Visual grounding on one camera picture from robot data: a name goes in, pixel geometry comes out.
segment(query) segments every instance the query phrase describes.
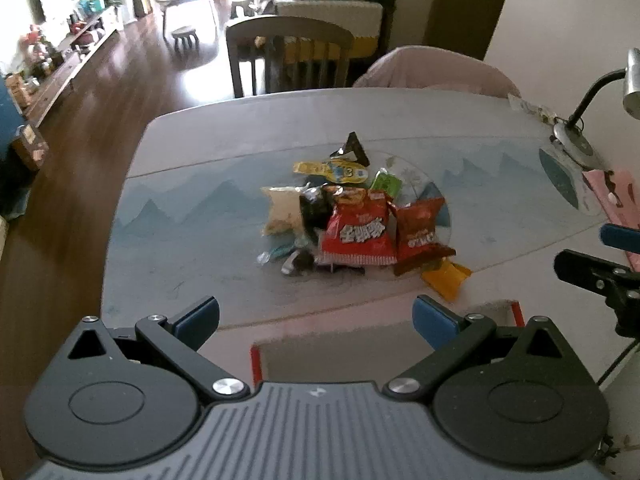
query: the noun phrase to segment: pink chair cover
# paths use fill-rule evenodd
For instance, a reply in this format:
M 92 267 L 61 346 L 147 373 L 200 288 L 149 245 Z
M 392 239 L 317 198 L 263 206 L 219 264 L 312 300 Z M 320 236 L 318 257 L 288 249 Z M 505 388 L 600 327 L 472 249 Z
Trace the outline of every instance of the pink chair cover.
M 520 96 L 497 68 L 433 46 L 401 46 L 377 60 L 354 87 L 437 88 L 494 97 Z

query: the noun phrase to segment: small stool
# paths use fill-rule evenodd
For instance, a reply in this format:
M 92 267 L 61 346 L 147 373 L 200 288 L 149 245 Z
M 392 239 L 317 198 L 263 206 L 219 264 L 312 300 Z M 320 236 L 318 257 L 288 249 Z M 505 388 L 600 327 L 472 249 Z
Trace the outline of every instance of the small stool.
M 189 42 L 189 48 L 193 46 L 191 42 L 191 37 L 196 42 L 196 48 L 200 46 L 200 40 L 196 35 L 196 28 L 187 25 L 186 27 L 176 28 L 172 33 L 172 37 L 174 38 L 174 49 L 178 50 L 178 40 L 182 40 L 182 48 L 187 48 L 187 42 Z

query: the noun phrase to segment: wooden chair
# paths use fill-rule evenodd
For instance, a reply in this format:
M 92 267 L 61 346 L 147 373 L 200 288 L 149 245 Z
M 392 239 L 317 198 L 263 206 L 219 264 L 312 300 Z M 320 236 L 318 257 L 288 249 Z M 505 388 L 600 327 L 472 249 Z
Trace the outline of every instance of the wooden chair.
M 280 71 L 276 74 L 278 87 L 275 91 L 299 90 L 310 88 L 327 88 L 330 45 L 339 48 L 335 68 L 334 82 L 329 88 L 343 88 L 347 79 L 349 68 L 349 52 L 353 46 L 353 34 L 333 23 L 310 18 L 298 18 L 293 16 L 255 16 L 241 22 L 234 23 L 226 29 L 226 46 L 229 52 L 231 65 L 231 78 L 236 97 L 244 97 L 242 80 L 240 77 L 239 46 L 247 46 L 249 61 L 251 62 L 252 91 L 257 94 L 257 82 L 255 76 L 255 59 L 257 47 L 255 38 L 265 38 L 264 56 L 264 86 L 267 94 L 271 93 L 272 68 L 280 65 Z M 287 64 L 285 54 L 286 38 L 295 38 L 294 59 Z M 318 56 L 318 43 L 324 43 L 322 56 Z M 314 61 L 320 61 L 318 73 L 318 86 L 314 85 L 315 73 Z M 302 84 L 301 68 L 304 73 Z

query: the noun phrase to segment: screw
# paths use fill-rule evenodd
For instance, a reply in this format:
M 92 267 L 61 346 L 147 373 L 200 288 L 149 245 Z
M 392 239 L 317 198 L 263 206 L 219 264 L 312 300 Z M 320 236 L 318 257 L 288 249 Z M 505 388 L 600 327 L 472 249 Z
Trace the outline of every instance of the screw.
M 244 390 L 244 383 L 233 377 L 218 379 L 213 383 L 213 391 L 220 395 L 238 394 Z
M 388 387 L 395 394 L 412 394 L 420 389 L 420 383 L 411 377 L 396 377 Z

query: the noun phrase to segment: triangular hole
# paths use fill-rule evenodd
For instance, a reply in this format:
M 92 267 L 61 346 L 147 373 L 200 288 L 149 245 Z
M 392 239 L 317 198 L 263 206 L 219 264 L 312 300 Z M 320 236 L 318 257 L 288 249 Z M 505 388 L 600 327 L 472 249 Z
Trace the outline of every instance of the triangular hole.
M 557 359 L 562 357 L 556 343 L 554 343 L 546 330 L 536 331 L 531 343 L 529 344 L 529 348 L 527 348 L 527 354 L 539 355 L 542 357 L 555 357 Z
M 86 330 L 78 339 L 74 349 L 69 354 L 69 359 L 84 359 L 85 357 L 97 357 L 107 352 L 100 343 L 95 330 Z

